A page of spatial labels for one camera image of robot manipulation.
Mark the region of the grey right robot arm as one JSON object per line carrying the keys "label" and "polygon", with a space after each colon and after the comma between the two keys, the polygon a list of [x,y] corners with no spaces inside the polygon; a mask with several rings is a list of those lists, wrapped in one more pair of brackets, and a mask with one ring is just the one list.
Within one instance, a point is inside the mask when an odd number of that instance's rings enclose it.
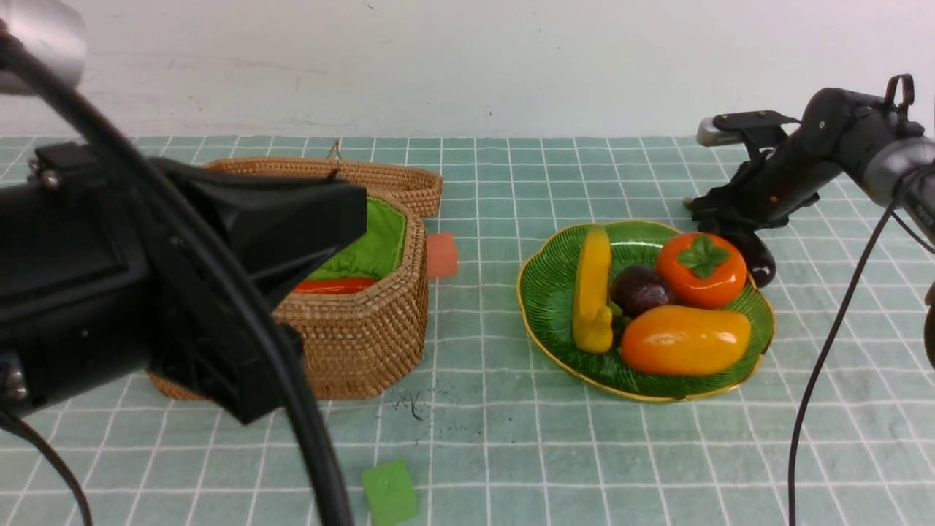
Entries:
{"label": "grey right robot arm", "polygon": [[800,118],[758,110],[703,120],[698,144],[742,145],[749,157],[728,183],[687,201],[692,219],[778,229],[845,174],[872,202],[900,207],[933,237],[933,140],[909,119],[914,99],[914,79],[901,74],[884,96],[824,88]]}

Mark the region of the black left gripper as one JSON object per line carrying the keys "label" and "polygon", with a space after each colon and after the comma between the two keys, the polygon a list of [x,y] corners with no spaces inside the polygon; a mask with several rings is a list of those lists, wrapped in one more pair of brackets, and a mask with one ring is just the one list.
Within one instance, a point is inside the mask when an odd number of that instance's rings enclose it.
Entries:
{"label": "black left gripper", "polygon": [[[146,370],[250,424],[283,406],[246,324],[191,242],[74,142],[2,190],[2,407],[26,417]],[[270,310],[367,232],[367,189],[336,175],[234,174],[151,159]]]}

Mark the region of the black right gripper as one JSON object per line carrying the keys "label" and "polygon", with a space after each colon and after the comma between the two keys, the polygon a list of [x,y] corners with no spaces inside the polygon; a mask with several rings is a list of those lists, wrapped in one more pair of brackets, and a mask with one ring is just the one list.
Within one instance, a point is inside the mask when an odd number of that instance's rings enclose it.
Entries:
{"label": "black right gripper", "polygon": [[815,201],[815,194],[844,170],[818,154],[784,144],[748,162],[719,193],[685,197],[682,207],[697,230],[720,237],[752,235],[784,226],[790,214]]}

